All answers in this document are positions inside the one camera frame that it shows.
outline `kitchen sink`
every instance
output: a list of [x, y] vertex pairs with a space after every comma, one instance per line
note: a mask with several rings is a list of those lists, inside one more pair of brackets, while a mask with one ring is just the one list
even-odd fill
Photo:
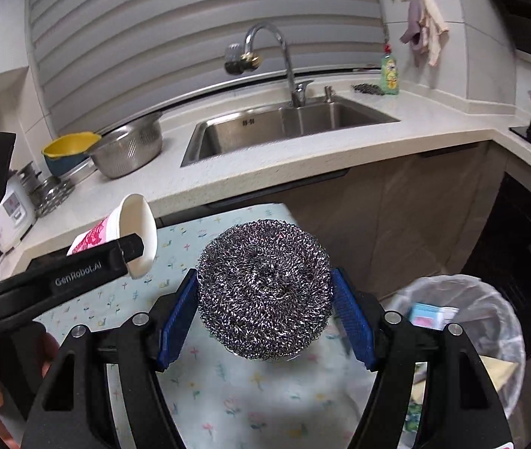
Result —
[[262, 143], [396, 121], [378, 110], [337, 96], [331, 102], [323, 97], [314, 98], [302, 107], [280, 103], [247, 109], [199, 123], [181, 166]]

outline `hanging towel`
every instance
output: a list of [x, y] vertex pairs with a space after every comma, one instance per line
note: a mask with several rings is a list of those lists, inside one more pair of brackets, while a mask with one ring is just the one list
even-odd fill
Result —
[[422, 46], [428, 49], [428, 64], [436, 65], [446, 40], [442, 35], [448, 33], [449, 28], [434, 0], [421, 0], [421, 4], [419, 25], [422, 28]]
[[402, 43], [409, 43], [411, 51], [414, 54], [422, 52], [423, 42], [421, 35], [421, 26], [419, 24], [422, 19], [422, 3], [421, 0], [409, 1], [409, 13], [407, 15], [407, 31], [401, 37]]

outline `dish soap bottle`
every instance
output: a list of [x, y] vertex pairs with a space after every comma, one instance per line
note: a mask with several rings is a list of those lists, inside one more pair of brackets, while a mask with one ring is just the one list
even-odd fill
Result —
[[397, 60], [392, 55], [392, 47], [387, 42], [384, 44], [384, 57], [382, 57], [382, 85], [384, 94], [398, 94]]

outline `pink pattern on cup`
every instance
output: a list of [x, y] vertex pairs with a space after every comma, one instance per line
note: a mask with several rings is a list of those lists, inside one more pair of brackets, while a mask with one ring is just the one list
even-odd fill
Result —
[[101, 245], [102, 243], [105, 243], [108, 219], [109, 216], [105, 218], [102, 222], [97, 224], [97, 226], [95, 226], [91, 231], [89, 231], [81, 240], [81, 242], [74, 247], [72, 253], [78, 253], [79, 251], [87, 250], [88, 248], [92, 248], [97, 245]]

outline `steel wool scrubber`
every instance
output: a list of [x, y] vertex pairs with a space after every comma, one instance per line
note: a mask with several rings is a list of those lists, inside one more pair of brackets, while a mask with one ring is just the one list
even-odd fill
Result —
[[294, 224], [259, 220], [227, 229], [201, 253], [197, 277], [205, 326], [245, 358], [296, 355], [332, 313], [330, 258]]

